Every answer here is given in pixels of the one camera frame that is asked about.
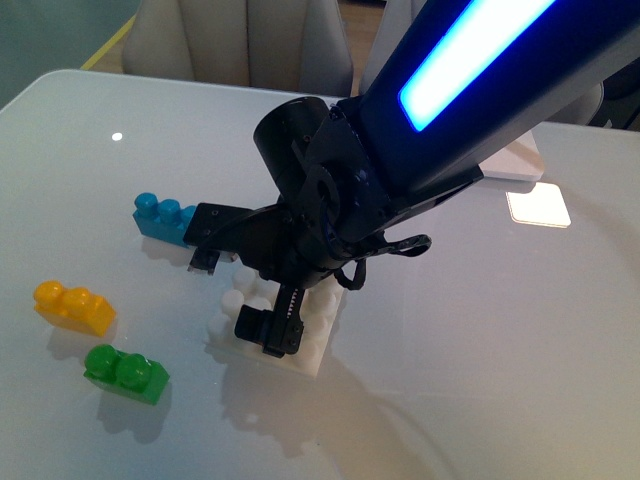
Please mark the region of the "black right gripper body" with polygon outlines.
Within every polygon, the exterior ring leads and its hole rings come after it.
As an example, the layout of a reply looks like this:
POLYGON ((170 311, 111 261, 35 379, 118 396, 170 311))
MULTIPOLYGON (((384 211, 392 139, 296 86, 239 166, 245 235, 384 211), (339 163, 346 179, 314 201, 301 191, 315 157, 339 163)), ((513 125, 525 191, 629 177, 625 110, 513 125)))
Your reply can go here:
POLYGON ((350 261, 335 250, 326 219, 284 203, 257 210, 219 208, 219 249, 238 254, 266 280, 309 289, 350 261))

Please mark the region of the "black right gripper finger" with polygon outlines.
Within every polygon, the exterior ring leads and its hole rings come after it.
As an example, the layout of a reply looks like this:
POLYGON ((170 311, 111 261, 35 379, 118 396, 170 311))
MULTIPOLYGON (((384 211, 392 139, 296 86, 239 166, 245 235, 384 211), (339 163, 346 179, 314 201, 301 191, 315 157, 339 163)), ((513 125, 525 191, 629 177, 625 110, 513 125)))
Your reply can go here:
POLYGON ((282 285, 272 310, 243 305, 235 323, 235 337, 261 346, 262 353, 272 357, 295 355, 304 331, 300 317, 304 294, 304 289, 282 285))
POLYGON ((219 259, 220 252, 218 250, 198 247, 191 257, 187 270, 194 273, 213 275, 219 259))

